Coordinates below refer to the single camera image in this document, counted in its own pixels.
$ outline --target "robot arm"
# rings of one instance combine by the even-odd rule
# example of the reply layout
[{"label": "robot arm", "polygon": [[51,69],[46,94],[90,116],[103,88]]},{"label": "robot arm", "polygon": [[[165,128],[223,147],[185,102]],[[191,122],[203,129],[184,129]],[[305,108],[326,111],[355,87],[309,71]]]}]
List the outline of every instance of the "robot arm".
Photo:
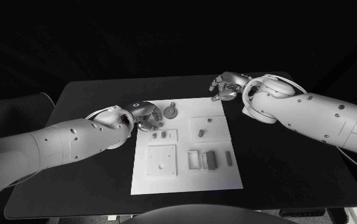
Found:
[{"label": "robot arm", "polygon": [[15,180],[41,170],[76,162],[105,149],[119,147],[138,129],[157,129],[146,121],[161,112],[149,102],[135,102],[125,109],[112,106],[90,119],[76,119],[41,130],[0,138],[0,191]]},{"label": "robot arm", "polygon": [[296,95],[290,83],[277,76],[252,79],[224,72],[213,81],[210,91],[218,85],[220,92],[211,101],[231,100],[241,93],[241,112],[263,123],[276,121],[299,134],[357,152],[357,106],[313,93]]}]

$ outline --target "white paper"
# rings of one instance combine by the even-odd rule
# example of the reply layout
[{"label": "white paper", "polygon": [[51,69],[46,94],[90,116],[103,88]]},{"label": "white paper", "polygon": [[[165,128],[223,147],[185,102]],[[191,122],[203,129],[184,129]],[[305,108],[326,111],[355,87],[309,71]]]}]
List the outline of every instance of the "white paper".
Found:
[{"label": "white paper", "polygon": [[[167,119],[164,115],[161,121],[155,122],[152,116],[148,119],[148,122],[157,127],[159,122],[164,124],[162,127],[158,127],[159,131],[177,130],[177,142],[164,143],[165,146],[175,146],[175,176],[159,178],[146,176],[146,149],[149,146],[162,146],[162,144],[154,145],[151,143],[152,133],[138,130],[131,195],[241,189],[231,140],[207,142],[194,142],[193,140],[191,118],[221,118],[224,116],[221,102],[211,102],[210,98],[146,101],[158,107],[161,113],[169,103],[175,103],[177,117],[174,119]],[[198,170],[188,170],[188,151],[197,151],[198,157],[205,152],[214,151],[217,169],[203,170],[201,159],[198,159]],[[230,152],[231,166],[227,165],[226,151]]]}]

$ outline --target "black background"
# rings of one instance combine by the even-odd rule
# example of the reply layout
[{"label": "black background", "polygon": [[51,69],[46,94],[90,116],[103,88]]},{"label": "black background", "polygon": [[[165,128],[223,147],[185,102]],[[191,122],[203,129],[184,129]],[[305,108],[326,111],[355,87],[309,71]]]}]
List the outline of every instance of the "black background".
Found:
[{"label": "black background", "polygon": [[285,71],[352,102],[355,2],[1,0],[2,98],[56,101],[72,81]]}]

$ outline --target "robotic hand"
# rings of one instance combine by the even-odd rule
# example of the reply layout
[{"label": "robotic hand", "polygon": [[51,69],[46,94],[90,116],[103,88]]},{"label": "robotic hand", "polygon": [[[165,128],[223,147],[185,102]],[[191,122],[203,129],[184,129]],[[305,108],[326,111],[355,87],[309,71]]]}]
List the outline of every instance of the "robotic hand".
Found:
[{"label": "robotic hand", "polygon": [[133,102],[123,109],[115,105],[93,112],[85,119],[0,138],[0,191],[43,169],[119,147],[135,123],[141,131],[154,131],[157,127],[146,121],[151,114],[161,120],[159,109],[152,103]]},{"label": "robotic hand", "polygon": [[[217,85],[218,94],[211,98],[213,102],[233,100],[241,93],[241,112],[249,117],[269,124],[279,121],[288,129],[309,138],[357,152],[354,104],[306,93],[296,83],[269,74],[252,78],[224,72],[211,82],[210,91]],[[292,86],[302,94],[295,93]]]}]

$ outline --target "black table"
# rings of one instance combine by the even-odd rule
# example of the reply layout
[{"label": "black table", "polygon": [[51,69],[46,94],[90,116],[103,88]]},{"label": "black table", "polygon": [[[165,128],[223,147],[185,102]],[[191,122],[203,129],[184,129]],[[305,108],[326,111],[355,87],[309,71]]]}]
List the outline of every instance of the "black table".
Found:
[{"label": "black table", "polygon": [[[269,72],[288,79],[283,72]],[[246,73],[259,77],[264,73]],[[85,118],[139,100],[211,97],[216,75],[116,79],[66,85],[47,125]],[[264,124],[241,113],[241,100],[223,101],[243,189],[129,195],[136,130],[125,144],[87,159],[49,168],[15,186],[10,219],[131,215],[180,204],[254,210],[357,206],[357,182],[335,147]]]}]

